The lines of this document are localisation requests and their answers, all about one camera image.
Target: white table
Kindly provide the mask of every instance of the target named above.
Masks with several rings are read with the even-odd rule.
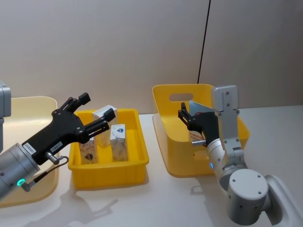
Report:
[[[303,106],[241,110],[251,132],[250,168],[281,177],[303,207]],[[1,227],[236,227],[214,176],[178,179],[165,169],[152,114],[140,115],[150,163],[149,182],[134,187],[76,192],[67,166],[55,192],[40,202],[0,209]],[[61,152],[69,153],[69,146]],[[254,227],[269,227],[265,214]]]

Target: cable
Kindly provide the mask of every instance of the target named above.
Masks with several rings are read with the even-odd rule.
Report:
[[[64,163],[60,164],[60,165],[55,166],[54,168],[50,169],[49,171],[47,171],[48,174],[49,174],[51,171],[55,170],[56,168],[59,168],[59,167],[61,167],[61,166],[63,166],[63,165],[65,165],[65,164],[68,163],[69,159],[68,159],[67,156],[62,156],[62,158],[65,158],[66,161],[65,161]]]
[[[198,74],[198,82],[197,82],[197,84],[199,83],[199,80],[200,80],[200,73],[201,73],[201,66],[202,66],[202,58],[203,58],[204,44],[205,44],[206,31],[207,31],[207,24],[208,24],[208,17],[209,17],[210,2],[211,2],[211,0],[209,0],[209,4],[208,4],[208,11],[207,11],[207,17],[206,17],[206,24],[205,24],[205,31],[204,31],[204,38],[203,38],[203,44],[202,44],[202,52],[201,52],[200,68],[199,68],[199,74]]]
[[[66,161],[65,161],[64,163],[60,164],[60,165],[55,166],[54,168],[50,169],[49,171],[45,171],[45,172],[41,173],[41,174],[40,174],[38,177],[36,177],[33,181],[34,181],[35,183],[37,183],[37,182],[40,181],[43,177],[45,177],[46,175],[48,175],[50,172],[52,172],[52,171],[55,170],[56,168],[59,168],[59,167],[65,165],[65,164],[67,164],[68,161],[69,161],[69,159],[68,159],[67,156],[59,156],[58,158],[59,158],[60,160],[63,159],[63,158],[65,158]]]

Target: small white box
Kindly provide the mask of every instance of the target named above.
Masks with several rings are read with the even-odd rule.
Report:
[[[82,164],[94,164],[98,163],[98,151],[94,142],[94,138],[85,143],[79,143],[81,163]]]
[[[112,125],[110,145],[112,147],[113,161],[127,161],[125,124]]]
[[[116,108],[114,108],[113,106],[111,105],[107,105],[107,106],[104,106],[102,107],[101,109],[98,109],[97,111],[93,112],[93,120],[97,120],[99,118],[101,118],[104,113],[109,110],[110,108],[112,108],[115,112],[115,118],[112,119],[108,125],[109,125],[109,128],[113,125],[113,124],[118,124],[118,111]],[[97,136],[95,136],[95,143],[103,148],[107,147],[109,144],[110,144],[110,141],[109,141],[109,138],[110,138],[110,130],[107,130]]]

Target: green indicator light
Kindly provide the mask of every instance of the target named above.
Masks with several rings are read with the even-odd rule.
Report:
[[[25,182],[25,179],[20,179],[17,182],[17,186],[21,186]]]

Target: yellow plastic tray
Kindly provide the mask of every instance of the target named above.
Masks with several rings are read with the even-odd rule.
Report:
[[[188,177],[213,173],[206,148],[192,146],[188,130],[178,118],[181,102],[185,102],[188,108],[189,100],[171,101],[172,96],[182,97],[190,94],[194,101],[212,107],[211,89],[212,86],[208,84],[157,85],[153,88],[159,112],[153,116],[154,127],[166,169],[173,176]],[[238,131],[244,148],[250,133],[240,118]]]
[[[51,113],[56,108],[57,102],[49,97],[12,98],[11,116],[5,118],[3,124],[3,152],[17,142],[20,144],[23,143],[47,126],[52,121],[53,117]],[[40,171],[34,177],[28,178],[27,182],[31,182],[33,178],[53,168],[53,166],[52,162],[45,162],[40,166]],[[27,204],[46,198],[56,189],[58,175],[59,169],[55,169],[32,187],[30,192],[17,188],[1,201],[0,207]]]
[[[94,111],[79,111],[76,114],[83,124],[92,122]],[[98,146],[96,164],[81,164],[78,143],[71,144],[68,168],[77,189],[96,189],[98,187],[130,185],[143,183],[146,165],[149,162],[138,112],[134,109],[118,109],[118,122],[125,124],[128,161],[113,162],[110,145]]]

